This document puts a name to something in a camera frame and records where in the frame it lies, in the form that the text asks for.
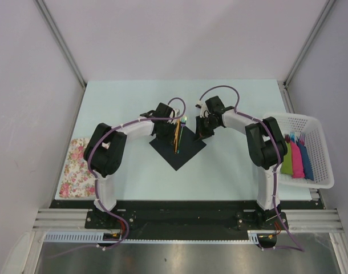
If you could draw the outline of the black paper napkin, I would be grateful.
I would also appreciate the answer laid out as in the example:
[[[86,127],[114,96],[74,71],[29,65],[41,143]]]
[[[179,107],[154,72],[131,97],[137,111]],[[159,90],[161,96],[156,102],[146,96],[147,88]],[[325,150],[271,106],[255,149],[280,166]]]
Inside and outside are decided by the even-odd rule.
[[[188,127],[184,127],[178,153],[174,152],[174,146],[172,144],[159,140],[158,138],[154,138],[154,140],[150,142],[150,145],[175,171],[177,171],[205,148],[206,144],[202,140],[195,141],[194,137],[195,133]]]

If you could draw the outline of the iridescent rainbow fork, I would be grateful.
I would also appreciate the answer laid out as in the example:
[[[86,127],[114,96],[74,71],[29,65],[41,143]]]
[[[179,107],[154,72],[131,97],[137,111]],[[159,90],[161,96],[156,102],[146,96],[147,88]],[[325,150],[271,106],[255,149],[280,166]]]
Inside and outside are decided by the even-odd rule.
[[[182,135],[183,135],[183,131],[184,131],[184,127],[186,126],[186,123],[187,123],[187,117],[183,116],[180,120],[180,131],[179,131],[179,138],[177,141],[177,149],[176,149],[177,153],[180,152],[181,139],[182,139]]]

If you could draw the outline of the gold knife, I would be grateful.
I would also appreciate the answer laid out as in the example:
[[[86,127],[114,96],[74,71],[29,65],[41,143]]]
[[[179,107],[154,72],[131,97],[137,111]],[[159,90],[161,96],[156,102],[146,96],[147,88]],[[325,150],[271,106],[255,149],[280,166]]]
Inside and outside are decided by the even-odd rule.
[[[180,122],[180,119],[178,119],[177,123],[176,123],[176,129],[174,132],[174,139],[173,139],[173,146],[174,146],[174,153],[175,154],[177,153],[177,149],[178,149],[180,127],[181,127],[181,122]]]

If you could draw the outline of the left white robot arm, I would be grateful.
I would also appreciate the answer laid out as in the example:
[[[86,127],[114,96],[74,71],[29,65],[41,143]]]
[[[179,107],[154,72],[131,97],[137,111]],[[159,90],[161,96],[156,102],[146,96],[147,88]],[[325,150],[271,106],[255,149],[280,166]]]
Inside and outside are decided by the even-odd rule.
[[[165,146],[175,144],[175,134],[182,114],[179,109],[159,103],[156,109],[141,114],[137,119],[116,127],[97,125],[84,151],[83,158],[95,178],[94,206],[100,210],[98,222],[105,228],[113,227],[118,215],[112,209],[117,201],[113,186],[107,182],[120,167],[127,142],[154,136]]]

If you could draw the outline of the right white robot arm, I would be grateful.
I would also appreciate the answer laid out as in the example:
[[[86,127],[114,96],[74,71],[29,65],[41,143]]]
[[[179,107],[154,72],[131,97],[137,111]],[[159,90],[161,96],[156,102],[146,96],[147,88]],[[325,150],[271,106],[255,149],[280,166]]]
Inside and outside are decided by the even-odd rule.
[[[254,221],[259,228],[268,229],[280,214],[278,169],[288,152],[277,120],[272,116],[259,120],[234,107],[225,107],[218,96],[204,103],[198,101],[196,108],[200,113],[196,117],[195,140],[210,138],[219,127],[231,128],[246,136],[250,159],[258,167]]]

